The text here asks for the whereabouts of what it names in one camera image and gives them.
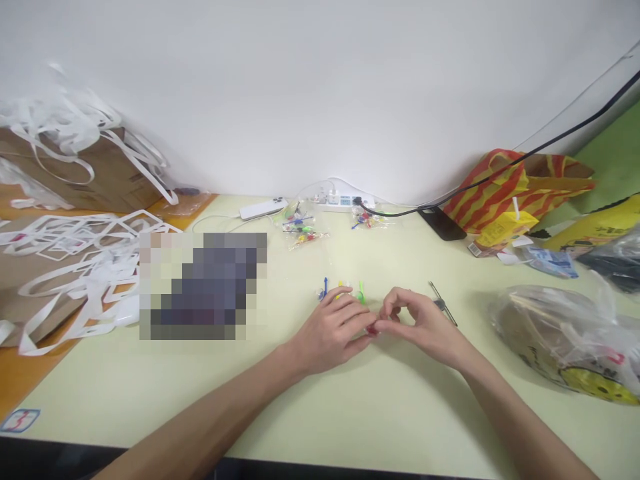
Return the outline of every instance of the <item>red striped bag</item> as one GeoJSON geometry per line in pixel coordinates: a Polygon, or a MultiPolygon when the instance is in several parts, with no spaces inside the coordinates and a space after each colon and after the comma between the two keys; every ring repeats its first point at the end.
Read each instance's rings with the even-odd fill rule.
{"type": "Polygon", "coordinates": [[[522,156],[522,152],[496,149],[486,154],[460,187],[466,187],[495,173],[491,180],[452,198],[443,208],[468,233],[480,231],[513,208],[518,198],[521,211],[541,220],[569,198],[592,190],[593,170],[565,155],[532,155],[498,172],[522,156]]]}

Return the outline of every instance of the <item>yellow box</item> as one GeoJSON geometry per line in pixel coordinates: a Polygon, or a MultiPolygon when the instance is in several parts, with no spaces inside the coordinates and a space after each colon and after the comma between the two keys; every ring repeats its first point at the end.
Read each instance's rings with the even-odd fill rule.
{"type": "Polygon", "coordinates": [[[480,236],[470,244],[469,250],[476,257],[496,255],[536,223],[538,220],[525,211],[519,214],[504,212],[482,229],[480,236]]]}

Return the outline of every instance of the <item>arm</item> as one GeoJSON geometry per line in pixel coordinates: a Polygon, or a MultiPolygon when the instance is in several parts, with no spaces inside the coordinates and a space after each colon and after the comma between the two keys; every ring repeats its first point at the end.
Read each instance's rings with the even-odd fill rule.
{"type": "Polygon", "coordinates": [[[95,479],[200,479],[278,395],[346,362],[372,338],[352,338],[376,315],[350,295],[328,292],[300,331],[236,378],[208,393],[102,470],[95,479]]]}
{"type": "Polygon", "coordinates": [[[395,287],[386,296],[379,318],[376,330],[412,342],[462,374],[521,478],[597,479],[430,298],[395,287]],[[414,326],[400,323],[402,307],[409,310],[414,326]]]}

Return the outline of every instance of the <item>screwdriver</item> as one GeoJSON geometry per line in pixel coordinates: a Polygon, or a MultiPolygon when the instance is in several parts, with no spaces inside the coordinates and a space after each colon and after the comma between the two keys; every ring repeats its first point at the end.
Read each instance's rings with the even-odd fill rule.
{"type": "Polygon", "coordinates": [[[440,296],[440,293],[438,292],[438,289],[435,287],[435,285],[433,284],[433,282],[432,282],[432,281],[430,281],[430,282],[429,282],[429,284],[430,284],[431,288],[433,289],[433,291],[435,292],[435,294],[438,296],[437,300],[434,300],[434,303],[436,304],[436,306],[437,306],[440,310],[444,311],[444,312],[449,316],[449,318],[451,319],[451,321],[453,322],[453,324],[457,327],[457,326],[458,326],[458,324],[455,322],[455,320],[454,320],[454,318],[453,318],[453,315],[452,315],[452,314],[451,314],[451,312],[449,311],[449,307],[447,306],[447,304],[446,304],[446,302],[445,302],[444,298],[442,298],[442,297],[440,296]]]}

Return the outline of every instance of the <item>plug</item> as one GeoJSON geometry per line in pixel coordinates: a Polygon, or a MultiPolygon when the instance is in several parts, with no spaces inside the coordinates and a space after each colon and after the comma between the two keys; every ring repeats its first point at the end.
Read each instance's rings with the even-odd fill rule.
{"type": "Polygon", "coordinates": [[[338,190],[336,189],[329,190],[329,194],[327,196],[327,203],[329,205],[340,205],[340,195],[338,195],[338,190]]]}

